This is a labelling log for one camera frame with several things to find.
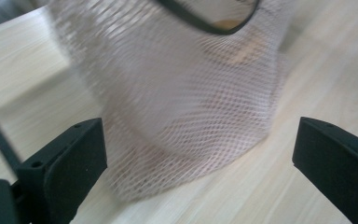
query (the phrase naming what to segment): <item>wood grain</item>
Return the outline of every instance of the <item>wood grain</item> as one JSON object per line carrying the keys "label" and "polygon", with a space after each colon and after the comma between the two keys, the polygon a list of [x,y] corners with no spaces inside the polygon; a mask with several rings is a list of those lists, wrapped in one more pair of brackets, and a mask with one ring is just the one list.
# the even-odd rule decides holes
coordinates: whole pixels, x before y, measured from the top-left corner
{"label": "wood grain", "polygon": [[[201,179],[121,203],[103,178],[73,223],[350,223],[291,162],[301,116],[358,135],[358,0],[299,0],[269,136]],[[0,25],[0,124],[23,159],[101,108],[53,41],[44,9]],[[0,178],[14,181],[0,159]]]}

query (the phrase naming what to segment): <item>netting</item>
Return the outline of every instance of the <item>netting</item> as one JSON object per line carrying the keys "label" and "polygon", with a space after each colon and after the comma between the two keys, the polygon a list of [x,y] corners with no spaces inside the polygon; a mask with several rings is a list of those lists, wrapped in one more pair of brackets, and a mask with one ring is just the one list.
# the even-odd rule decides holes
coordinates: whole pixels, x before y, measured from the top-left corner
{"label": "netting", "polygon": [[[264,0],[237,33],[212,35],[153,0],[49,1],[59,40],[103,104],[105,176],[121,199],[207,175],[268,133],[290,8]],[[205,15],[238,24],[228,12]]]}

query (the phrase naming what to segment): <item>wooden table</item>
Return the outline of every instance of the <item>wooden table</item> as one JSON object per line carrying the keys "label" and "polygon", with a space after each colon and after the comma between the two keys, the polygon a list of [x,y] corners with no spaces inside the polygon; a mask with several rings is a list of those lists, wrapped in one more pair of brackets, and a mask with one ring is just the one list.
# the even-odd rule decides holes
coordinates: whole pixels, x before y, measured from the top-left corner
{"label": "wooden table", "polygon": [[[299,0],[271,132],[226,168],[137,203],[103,178],[73,223],[349,223],[291,162],[301,116],[358,135],[358,0]],[[41,8],[0,25],[0,124],[23,159],[101,108],[52,41]],[[0,178],[15,178],[0,158]]]}

